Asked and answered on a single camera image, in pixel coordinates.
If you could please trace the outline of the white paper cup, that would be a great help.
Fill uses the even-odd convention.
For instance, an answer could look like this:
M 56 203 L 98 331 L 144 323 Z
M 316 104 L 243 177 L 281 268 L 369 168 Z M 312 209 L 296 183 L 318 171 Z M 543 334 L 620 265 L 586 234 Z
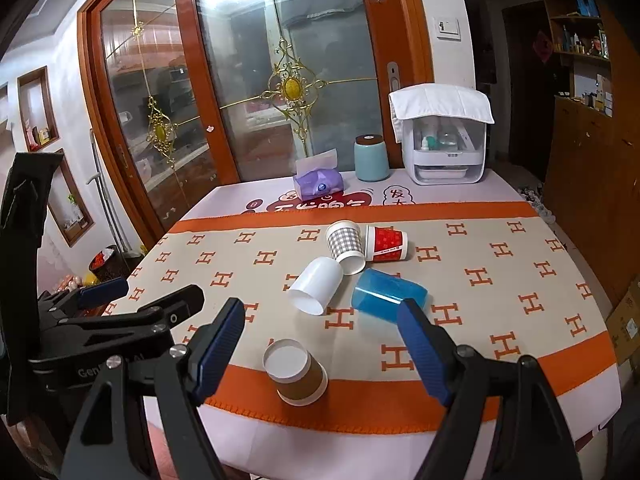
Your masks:
M 324 315 L 343 276 L 342 267 L 334 259 L 315 258 L 286 291 L 286 296 L 299 311 L 314 316 Z

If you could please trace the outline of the grey checked paper cup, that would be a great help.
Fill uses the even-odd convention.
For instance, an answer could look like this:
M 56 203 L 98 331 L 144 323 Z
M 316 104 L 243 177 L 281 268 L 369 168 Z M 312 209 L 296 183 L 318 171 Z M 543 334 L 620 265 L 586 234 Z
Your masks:
M 326 229 L 326 242 L 345 275 L 360 273 L 366 266 L 361 232 L 355 222 L 341 220 Z

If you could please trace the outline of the white countertop appliance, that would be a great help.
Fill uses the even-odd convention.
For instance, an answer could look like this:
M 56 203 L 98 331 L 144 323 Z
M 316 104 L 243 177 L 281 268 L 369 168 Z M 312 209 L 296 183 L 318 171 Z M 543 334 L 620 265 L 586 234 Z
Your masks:
M 472 184 L 483 179 L 486 159 L 484 122 L 426 116 L 404 120 L 402 161 L 418 185 Z

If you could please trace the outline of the white cloth on appliance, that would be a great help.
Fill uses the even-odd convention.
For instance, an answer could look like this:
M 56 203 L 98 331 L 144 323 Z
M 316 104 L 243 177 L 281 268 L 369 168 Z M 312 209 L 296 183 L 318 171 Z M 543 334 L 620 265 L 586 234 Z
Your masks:
M 390 121 L 395 142 L 401 144 L 404 122 L 422 117 L 449 117 L 467 119 L 492 125 L 488 97 L 477 90 L 454 84 L 415 84 L 388 95 Z

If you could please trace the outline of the wooden glass sliding door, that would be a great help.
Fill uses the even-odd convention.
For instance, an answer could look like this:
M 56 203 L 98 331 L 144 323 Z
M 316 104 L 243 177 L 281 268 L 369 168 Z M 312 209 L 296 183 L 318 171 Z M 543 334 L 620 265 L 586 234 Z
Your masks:
M 142 242 L 207 193 L 287 177 L 358 136 L 401 166 L 393 90 L 434 78 L 422 0 L 87 0 L 78 50 L 93 133 Z

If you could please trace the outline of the cardboard box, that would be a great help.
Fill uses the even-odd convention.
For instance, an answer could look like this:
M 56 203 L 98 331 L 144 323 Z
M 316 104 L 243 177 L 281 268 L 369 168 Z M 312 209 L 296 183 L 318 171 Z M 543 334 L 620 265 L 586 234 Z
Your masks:
M 623 364 L 639 349 L 640 287 L 636 275 L 626 294 L 606 319 L 617 364 Z

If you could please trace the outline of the white wall switch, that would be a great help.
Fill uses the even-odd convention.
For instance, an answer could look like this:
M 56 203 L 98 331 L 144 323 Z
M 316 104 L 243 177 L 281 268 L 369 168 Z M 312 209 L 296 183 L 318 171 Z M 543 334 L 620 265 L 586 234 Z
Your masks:
M 460 41 L 460 24 L 456 18 L 436 18 L 436 36 L 440 40 Z

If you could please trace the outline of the orange H pattern blanket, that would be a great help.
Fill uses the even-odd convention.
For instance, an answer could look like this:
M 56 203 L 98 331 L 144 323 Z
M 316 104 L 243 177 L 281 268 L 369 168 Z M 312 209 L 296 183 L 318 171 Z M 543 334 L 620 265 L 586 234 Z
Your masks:
M 180 221 L 134 269 L 128 292 L 107 313 L 134 312 L 198 285 L 203 309 L 172 332 L 185 344 L 227 299 L 239 298 L 245 327 L 210 399 L 215 408 L 345 434 L 435 430 L 442 406 L 426 393 L 397 328 L 352 307 L 356 278 L 344 278 L 324 315 L 299 311 L 286 296 L 308 263 L 329 255 L 326 228 L 343 216 L 324 210 Z M 405 231 L 408 258 L 383 262 L 380 270 L 426 288 L 428 318 L 459 344 L 501 362 L 534 356 L 575 436 L 618 410 L 617 364 L 596 300 L 526 203 L 370 206 L 346 217 Z M 317 402 L 296 408 L 278 396 L 262 356 L 279 339 L 299 341 L 326 369 L 329 383 Z

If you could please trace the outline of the purple tissue pack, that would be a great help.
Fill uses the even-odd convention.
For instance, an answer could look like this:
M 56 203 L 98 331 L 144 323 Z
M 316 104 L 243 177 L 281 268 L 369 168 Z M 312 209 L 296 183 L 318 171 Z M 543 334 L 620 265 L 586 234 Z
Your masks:
M 344 180 L 337 170 L 337 150 L 297 159 L 293 176 L 294 190 L 302 202 L 342 192 Z

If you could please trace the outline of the red patterned paper cup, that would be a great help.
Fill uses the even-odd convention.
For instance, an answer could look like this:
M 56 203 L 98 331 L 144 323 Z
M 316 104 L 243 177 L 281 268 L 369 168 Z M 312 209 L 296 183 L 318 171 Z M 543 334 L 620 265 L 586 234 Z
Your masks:
M 407 259 L 408 235 L 405 231 L 380 226 L 367 226 L 364 233 L 364 255 L 370 262 L 393 262 Z

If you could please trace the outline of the blue plastic cup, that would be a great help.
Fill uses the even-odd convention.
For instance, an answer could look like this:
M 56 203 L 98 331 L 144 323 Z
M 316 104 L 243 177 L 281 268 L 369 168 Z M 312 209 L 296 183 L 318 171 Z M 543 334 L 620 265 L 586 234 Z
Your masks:
M 352 291 L 354 309 L 390 323 L 397 322 L 398 308 L 405 299 L 413 299 L 423 308 L 427 289 L 375 269 L 363 271 Z

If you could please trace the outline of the dark wooden cabinet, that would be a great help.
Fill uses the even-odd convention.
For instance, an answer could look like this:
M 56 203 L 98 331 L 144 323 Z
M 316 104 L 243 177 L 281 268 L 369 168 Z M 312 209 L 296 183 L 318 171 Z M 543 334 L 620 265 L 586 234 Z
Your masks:
M 639 48 L 605 0 L 515 0 L 502 17 L 510 161 L 617 302 L 639 272 Z

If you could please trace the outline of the teal canister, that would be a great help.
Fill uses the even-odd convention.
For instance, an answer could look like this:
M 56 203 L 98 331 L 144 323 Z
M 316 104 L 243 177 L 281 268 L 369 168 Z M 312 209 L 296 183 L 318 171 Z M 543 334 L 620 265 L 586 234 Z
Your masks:
M 390 176 L 386 144 L 380 134 L 357 136 L 354 144 L 356 177 L 360 181 L 378 182 Z

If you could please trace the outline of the brown sleeved paper cup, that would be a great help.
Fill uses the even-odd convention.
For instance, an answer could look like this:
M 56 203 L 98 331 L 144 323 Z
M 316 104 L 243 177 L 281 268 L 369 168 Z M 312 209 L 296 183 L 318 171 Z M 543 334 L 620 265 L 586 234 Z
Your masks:
M 273 341 L 262 356 L 262 367 L 280 399 L 296 408 L 317 402 L 329 383 L 323 365 L 295 339 Z

